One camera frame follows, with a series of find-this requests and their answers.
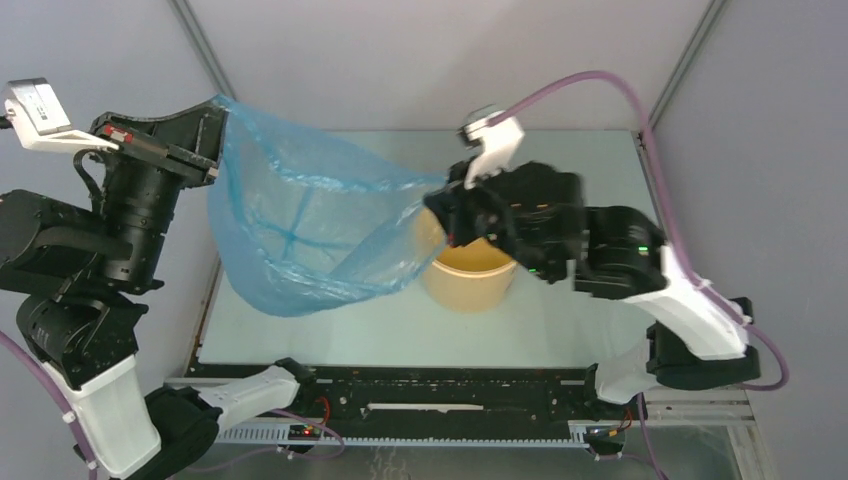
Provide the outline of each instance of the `translucent plastic bag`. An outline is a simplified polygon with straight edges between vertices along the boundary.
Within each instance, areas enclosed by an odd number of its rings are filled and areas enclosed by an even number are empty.
[[[419,214],[441,175],[399,167],[230,98],[209,222],[233,289],[293,317],[402,290],[442,243]]]

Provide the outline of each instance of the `gray wall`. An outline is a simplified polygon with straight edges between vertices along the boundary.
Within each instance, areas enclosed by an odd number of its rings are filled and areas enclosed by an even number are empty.
[[[87,129],[113,110],[161,115],[199,103],[211,85],[165,2],[50,0],[3,3],[0,83],[45,76],[71,120]],[[0,132],[0,192],[24,188],[87,205],[68,156],[25,151]],[[144,297],[136,329],[142,388],[161,385],[188,352],[214,248],[200,191],[183,194],[158,271],[166,287]],[[0,293],[0,329],[20,341],[14,318],[23,297]],[[84,478],[67,427],[48,395],[0,349],[0,478]]]
[[[481,105],[506,106],[580,70],[615,70],[653,102],[709,1],[190,3],[245,103],[329,130],[453,130]],[[598,83],[561,90],[521,124],[635,128],[610,93]]]
[[[695,265],[790,361],[751,395],[785,480],[845,477],[846,23],[844,0],[731,2],[658,132]]]

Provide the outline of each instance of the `white table surface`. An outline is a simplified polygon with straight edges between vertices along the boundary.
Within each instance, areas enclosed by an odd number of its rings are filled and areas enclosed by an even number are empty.
[[[347,132],[340,136],[402,165],[445,171],[467,158],[454,132]],[[655,217],[632,136],[626,131],[533,131],[514,157],[584,177],[590,205],[628,205]],[[547,285],[520,271],[504,302],[481,314],[436,304],[419,282],[397,295],[279,318],[251,308],[223,274],[206,319],[199,360],[310,365],[586,367],[623,353],[653,320],[635,307]]]

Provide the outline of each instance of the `yellow bucket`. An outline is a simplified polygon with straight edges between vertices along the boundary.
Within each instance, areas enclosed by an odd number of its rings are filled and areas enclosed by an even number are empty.
[[[441,231],[429,210],[421,225],[432,238]],[[427,292],[443,306],[463,313],[477,313],[496,307],[503,300],[515,276],[516,262],[480,238],[465,247],[447,248],[424,271],[421,280]]]

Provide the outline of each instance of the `metal strip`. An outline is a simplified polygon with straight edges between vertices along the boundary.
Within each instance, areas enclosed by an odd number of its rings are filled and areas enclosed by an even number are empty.
[[[189,1],[168,0],[168,3],[171,5],[174,15],[183,27],[183,31],[185,31],[189,43],[191,43],[200,63],[203,65],[203,69],[206,70],[206,74],[209,75],[209,80],[212,81],[212,85],[215,87],[215,90],[217,90],[218,93],[222,93],[230,98],[236,99],[237,97],[233,90],[233,86],[227,78],[227,75],[224,73],[224,69],[221,67],[221,62],[218,61],[218,57],[212,49],[212,44],[209,43],[209,39],[203,32],[203,28],[200,26],[200,22],[197,20],[197,15],[195,15]]]
[[[759,428],[728,427],[727,434],[741,480],[777,480]]]
[[[296,422],[251,421],[218,434],[215,443],[241,445],[336,445],[326,435],[315,440],[288,440],[289,425]],[[554,440],[467,440],[452,438],[360,438],[345,437],[351,447],[507,447],[507,448],[586,448],[586,429],[572,427],[571,439]]]
[[[654,109],[651,111],[651,128],[657,127],[663,113],[665,113],[666,108],[668,108],[669,103],[674,98],[674,94],[677,93],[680,83],[686,76],[686,73],[689,72],[692,64],[695,63],[695,59],[701,53],[707,38],[709,38],[710,33],[715,29],[718,19],[729,3],[730,0],[712,0],[710,2],[707,10],[704,12],[704,16],[701,17],[701,21],[695,28],[692,38],[689,39],[689,43],[683,49],[683,54],[680,56],[680,60],[677,61],[671,78],[669,78],[668,83],[660,94],[659,100],[657,100]]]
[[[645,392],[648,426],[751,426],[754,412],[744,390],[687,392],[659,388]]]

